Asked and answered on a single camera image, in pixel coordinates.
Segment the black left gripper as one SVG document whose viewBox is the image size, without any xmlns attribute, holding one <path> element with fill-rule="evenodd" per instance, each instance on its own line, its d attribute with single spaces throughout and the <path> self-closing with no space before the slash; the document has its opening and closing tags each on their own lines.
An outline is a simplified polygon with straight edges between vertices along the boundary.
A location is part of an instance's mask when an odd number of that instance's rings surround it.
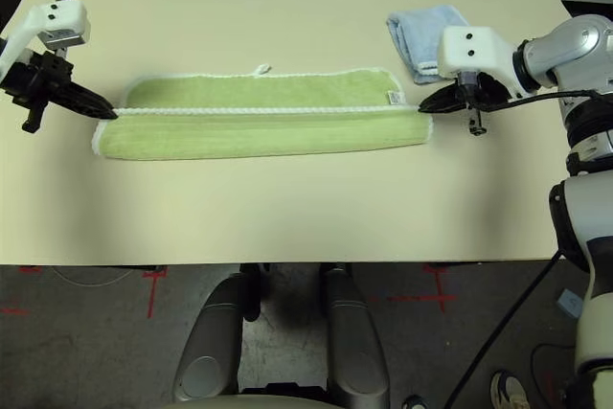
<svg viewBox="0 0 613 409">
<path fill-rule="evenodd" d="M 64 57 L 45 52 L 16 62 L 1 82 L 12 102 L 26 108 L 28 118 L 22 129 L 36 133 L 49 102 L 77 114 L 99 120 L 118 118 L 112 104 L 103 96 L 72 82 L 74 65 Z"/>
</svg>

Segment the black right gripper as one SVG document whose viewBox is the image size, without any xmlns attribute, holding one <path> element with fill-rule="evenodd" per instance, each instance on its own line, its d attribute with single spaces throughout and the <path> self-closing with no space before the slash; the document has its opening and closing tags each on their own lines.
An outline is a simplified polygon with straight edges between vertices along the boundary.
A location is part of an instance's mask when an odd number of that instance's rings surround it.
<svg viewBox="0 0 613 409">
<path fill-rule="evenodd" d="M 482 112 L 509 101 L 505 85 L 483 72 L 462 71 L 456 82 L 432 93 L 419 105 L 419 112 L 448 114 L 468 111 L 468 129 L 473 136 L 487 133 L 482 123 Z"/>
</svg>

